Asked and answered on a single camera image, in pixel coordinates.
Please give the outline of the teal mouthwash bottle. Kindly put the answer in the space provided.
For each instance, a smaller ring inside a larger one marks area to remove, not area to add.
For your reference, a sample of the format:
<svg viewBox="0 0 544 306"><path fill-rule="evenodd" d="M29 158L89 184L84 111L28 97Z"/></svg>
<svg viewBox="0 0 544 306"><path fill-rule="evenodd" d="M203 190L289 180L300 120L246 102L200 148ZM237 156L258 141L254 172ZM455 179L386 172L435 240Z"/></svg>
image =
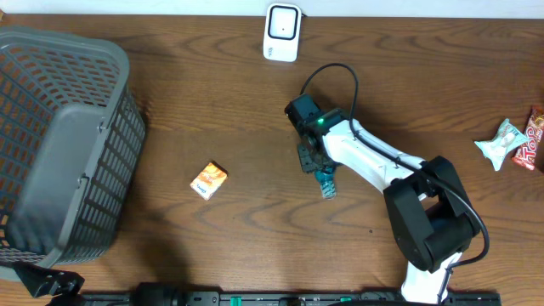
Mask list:
<svg viewBox="0 0 544 306"><path fill-rule="evenodd" d="M324 199L333 199L337 195L334 182L335 169L328 167L314 172L314 177L320 185L320 192Z"/></svg>

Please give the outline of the small orange tissue pack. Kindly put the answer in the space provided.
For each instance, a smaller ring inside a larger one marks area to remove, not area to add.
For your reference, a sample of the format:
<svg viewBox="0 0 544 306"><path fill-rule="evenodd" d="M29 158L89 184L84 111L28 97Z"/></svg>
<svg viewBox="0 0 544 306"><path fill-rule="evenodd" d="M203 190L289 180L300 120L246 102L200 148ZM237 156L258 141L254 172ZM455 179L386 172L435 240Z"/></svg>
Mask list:
<svg viewBox="0 0 544 306"><path fill-rule="evenodd" d="M210 161L191 181L190 188L209 201L227 178L228 173L217 163Z"/></svg>

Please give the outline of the mint green snack pouch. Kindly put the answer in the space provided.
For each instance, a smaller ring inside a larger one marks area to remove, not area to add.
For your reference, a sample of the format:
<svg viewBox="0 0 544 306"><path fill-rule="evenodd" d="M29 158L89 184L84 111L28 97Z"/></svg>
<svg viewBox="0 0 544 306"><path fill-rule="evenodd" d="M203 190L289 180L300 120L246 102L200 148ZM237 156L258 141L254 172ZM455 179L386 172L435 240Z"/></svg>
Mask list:
<svg viewBox="0 0 544 306"><path fill-rule="evenodd" d="M492 167L498 172L507 154L529 141L508 119L499 126L492 140L475 141L485 158L491 161Z"/></svg>

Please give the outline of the red Top chocolate bar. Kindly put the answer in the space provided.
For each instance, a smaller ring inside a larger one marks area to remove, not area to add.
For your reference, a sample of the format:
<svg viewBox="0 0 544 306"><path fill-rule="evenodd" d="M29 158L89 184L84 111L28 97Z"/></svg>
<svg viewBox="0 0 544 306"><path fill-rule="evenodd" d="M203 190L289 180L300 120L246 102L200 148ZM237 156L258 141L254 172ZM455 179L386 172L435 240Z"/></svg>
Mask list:
<svg viewBox="0 0 544 306"><path fill-rule="evenodd" d="M524 135L528 141L519 146L512 157L517 165L533 171L536 168L538 146L543 135L543 109L533 106L528 119Z"/></svg>

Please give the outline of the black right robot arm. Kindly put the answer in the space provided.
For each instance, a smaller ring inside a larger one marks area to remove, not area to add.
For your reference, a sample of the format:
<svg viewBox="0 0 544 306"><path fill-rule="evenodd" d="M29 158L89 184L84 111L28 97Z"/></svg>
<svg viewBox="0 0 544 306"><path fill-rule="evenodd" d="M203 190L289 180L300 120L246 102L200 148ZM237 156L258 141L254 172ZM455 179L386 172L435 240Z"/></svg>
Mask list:
<svg viewBox="0 0 544 306"><path fill-rule="evenodd" d="M301 167L331 177L344 165L384 197L394 239L408 261L404 300L440 304L454 268L476 235L489 234L453 165L407 155L365 130L342 110L288 110L297 131Z"/></svg>

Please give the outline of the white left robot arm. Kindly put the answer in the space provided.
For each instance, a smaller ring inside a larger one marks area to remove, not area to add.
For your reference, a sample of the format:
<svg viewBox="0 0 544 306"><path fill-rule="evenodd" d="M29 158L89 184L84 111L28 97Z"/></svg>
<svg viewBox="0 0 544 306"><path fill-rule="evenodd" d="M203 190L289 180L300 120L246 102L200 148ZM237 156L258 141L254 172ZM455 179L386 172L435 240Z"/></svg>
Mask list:
<svg viewBox="0 0 544 306"><path fill-rule="evenodd" d="M85 304L79 294L85 280L78 273L46 269L25 262L13 263L12 268L33 298L53 297L48 306Z"/></svg>

